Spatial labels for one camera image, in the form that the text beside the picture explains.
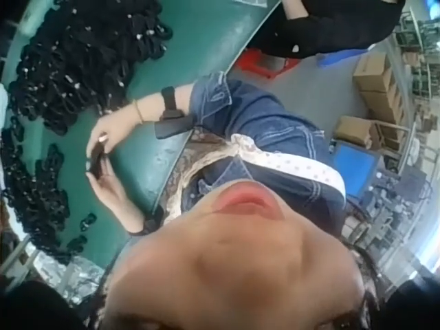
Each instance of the wrist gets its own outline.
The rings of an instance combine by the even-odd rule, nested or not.
[[[143,124],[145,122],[141,113],[138,111],[139,104],[137,100],[126,106],[126,118],[129,121],[130,126],[136,127],[137,125]]]
[[[127,199],[124,203],[121,203],[119,206],[111,208],[110,211],[120,221],[123,219],[141,220],[141,221],[144,220],[144,215],[142,214],[142,212],[129,199]]]

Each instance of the hand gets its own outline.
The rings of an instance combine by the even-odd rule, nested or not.
[[[123,209],[129,199],[124,187],[116,177],[108,157],[103,157],[100,167],[102,175],[99,179],[96,179],[90,172],[86,172],[85,174],[97,198],[110,209],[110,211],[115,213]]]
[[[90,185],[97,198],[103,203],[128,232],[140,232],[144,228],[144,215],[127,197],[125,189],[116,177],[108,157],[101,161],[102,176],[96,179],[86,172]]]
[[[104,144],[104,152],[110,153],[113,148],[125,139],[134,130],[136,125],[142,122],[134,104],[119,109],[109,115],[101,117],[91,130],[89,143],[87,144],[86,156],[90,158],[96,142],[101,135],[107,134]]]

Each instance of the pile of black parts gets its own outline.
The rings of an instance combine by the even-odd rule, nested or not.
[[[10,108],[66,134],[78,114],[100,115],[127,103],[136,63],[161,58],[173,35],[158,15],[157,0],[55,1],[30,44],[23,48]]]
[[[18,222],[39,250],[67,265],[87,238],[80,234],[63,248],[57,235],[70,216],[67,193],[58,187],[64,156],[52,144],[30,174],[21,160],[25,129],[19,118],[42,117],[46,128],[62,136],[85,109],[102,115],[124,106],[134,65],[161,58],[163,42],[173,33],[158,18],[157,0],[55,0],[55,5],[23,48],[17,79],[8,87],[13,116],[1,132],[0,154],[2,193]],[[95,221],[94,214],[87,215],[80,231]]]
[[[11,122],[15,125],[1,132],[0,155],[6,186],[2,195],[9,207],[16,210],[16,219],[30,235],[31,242],[40,251],[67,265],[73,256],[84,250],[87,239],[80,235],[64,249],[57,235],[65,229],[65,222],[70,217],[67,193],[58,187],[64,155],[56,144],[51,144],[47,157],[37,160],[34,174],[30,174],[21,160],[22,146],[14,143],[16,131],[21,132],[14,128],[22,127],[21,123],[16,117],[12,117]],[[89,214],[86,219],[96,220],[96,216]]]

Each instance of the blue monitor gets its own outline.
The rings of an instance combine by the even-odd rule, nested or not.
[[[347,196],[361,199],[375,176],[380,155],[359,146],[338,142],[333,153],[335,169],[345,183]]]

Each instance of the factory floor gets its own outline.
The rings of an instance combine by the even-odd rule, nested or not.
[[[381,42],[373,51],[388,54],[401,92],[407,96],[404,65],[393,39]],[[340,116],[367,116],[368,109],[352,80],[358,59],[355,56],[328,67],[319,67],[316,57],[311,57],[273,80],[236,67],[230,76],[272,92],[287,110],[311,120],[327,138],[331,138]],[[403,99],[405,103],[408,98],[404,96]]]

